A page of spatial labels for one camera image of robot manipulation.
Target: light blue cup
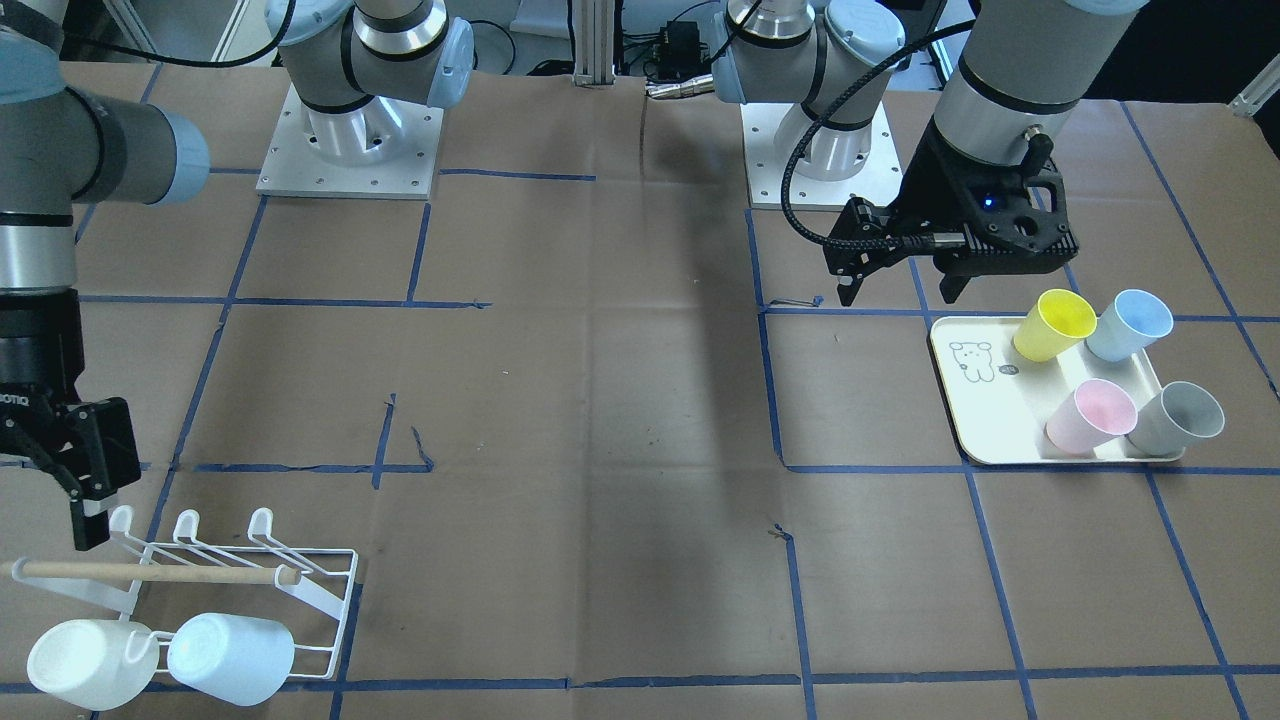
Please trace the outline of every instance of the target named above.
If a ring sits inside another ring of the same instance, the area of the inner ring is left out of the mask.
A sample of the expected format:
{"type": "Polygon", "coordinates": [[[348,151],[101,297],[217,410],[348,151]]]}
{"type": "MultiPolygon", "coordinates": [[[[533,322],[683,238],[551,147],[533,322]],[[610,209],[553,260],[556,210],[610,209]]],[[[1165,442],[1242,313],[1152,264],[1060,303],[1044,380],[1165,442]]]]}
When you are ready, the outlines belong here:
{"type": "Polygon", "coordinates": [[[1124,290],[1098,318],[1084,343],[1098,357],[1119,363],[1174,329],[1174,314],[1144,290],[1124,290]]]}

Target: pink cup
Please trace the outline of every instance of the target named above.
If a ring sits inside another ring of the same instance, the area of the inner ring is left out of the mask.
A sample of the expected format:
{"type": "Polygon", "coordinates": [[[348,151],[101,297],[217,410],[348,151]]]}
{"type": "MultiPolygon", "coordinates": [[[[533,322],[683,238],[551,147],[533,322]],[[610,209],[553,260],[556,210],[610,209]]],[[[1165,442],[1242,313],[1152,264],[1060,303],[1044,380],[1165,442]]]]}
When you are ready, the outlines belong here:
{"type": "Polygon", "coordinates": [[[1044,425],[1044,433],[1060,450],[1084,455],[1137,424],[1138,407],[1129,393],[1112,382],[1093,378],[1062,401],[1044,425]]]}

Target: white tray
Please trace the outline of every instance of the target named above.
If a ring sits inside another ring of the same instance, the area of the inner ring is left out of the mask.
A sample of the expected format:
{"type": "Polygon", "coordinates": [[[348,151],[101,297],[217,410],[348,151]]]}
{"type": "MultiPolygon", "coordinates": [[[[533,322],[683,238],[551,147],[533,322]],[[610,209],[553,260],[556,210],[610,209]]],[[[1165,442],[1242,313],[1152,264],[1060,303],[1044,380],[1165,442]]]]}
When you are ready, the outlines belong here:
{"type": "Polygon", "coordinates": [[[1140,409],[1162,387],[1146,351],[1121,363],[1097,359],[1079,343],[1048,363],[1014,350],[1021,318],[942,318],[929,346],[951,409],[960,447],[986,465],[1169,462],[1178,455],[1147,455],[1126,438],[1088,455],[1062,452],[1044,436],[1044,423],[1082,382],[1103,378],[1133,396],[1140,409]]]}

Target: floor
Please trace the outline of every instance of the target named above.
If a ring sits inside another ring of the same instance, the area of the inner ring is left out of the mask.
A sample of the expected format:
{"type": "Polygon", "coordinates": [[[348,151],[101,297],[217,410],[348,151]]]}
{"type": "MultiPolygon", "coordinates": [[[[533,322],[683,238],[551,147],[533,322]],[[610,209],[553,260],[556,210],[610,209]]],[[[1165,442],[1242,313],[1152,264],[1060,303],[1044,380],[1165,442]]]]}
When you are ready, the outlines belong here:
{"type": "MultiPolygon", "coordinates": [[[[129,400],[146,462],[123,501],[210,542],[269,506],[365,568],[333,682],[236,708],[161,680],[104,720],[1280,717],[1280,163],[1226,109],[1082,104],[1069,272],[946,306],[906,263],[846,310],[746,209],[713,97],[477,76],[430,204],[300,201],[253,191],[283,70],[65,72],[187,114],[218,168],[186,205],[78,209],[81,392],[129,400]],[[1055,286],[1164,297],[1152,361],[1226,433],[969,461],[927,331],[1055,286]]],[[[887,97],[902,158],[936,99],[887,97]]],[[[76,557],[56,486],[0,474],[0,556],[76,557]]],[[[151,585],[137,619],[301,616],[271,600],[151,585]]],[[[0,609],[0,717],[88,716],[23,659],[95,611],[17,583],[0,609]]]]}

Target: wooden rod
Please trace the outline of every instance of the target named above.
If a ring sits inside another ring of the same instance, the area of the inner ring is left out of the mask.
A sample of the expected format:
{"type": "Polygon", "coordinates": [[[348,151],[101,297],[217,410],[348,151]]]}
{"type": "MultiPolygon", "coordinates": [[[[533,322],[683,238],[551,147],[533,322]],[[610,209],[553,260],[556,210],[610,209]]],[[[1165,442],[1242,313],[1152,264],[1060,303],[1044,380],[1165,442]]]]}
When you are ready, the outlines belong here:
{"type": "MultiPolygon", "coordinates": [[[[237,585],[275,584],[275,568],[223,568],[220,565],[131,565],[124,562],[55,562],[31,560],[22,566],[28,578],[81,578],[87,580],[142,580],[146,583],[224,583],[237,585]]],[[[0,565],[10,575],[13,562],[0,565]]],[[[284,568],[282,585],[302,579],[297,568],[284,568]]]]}

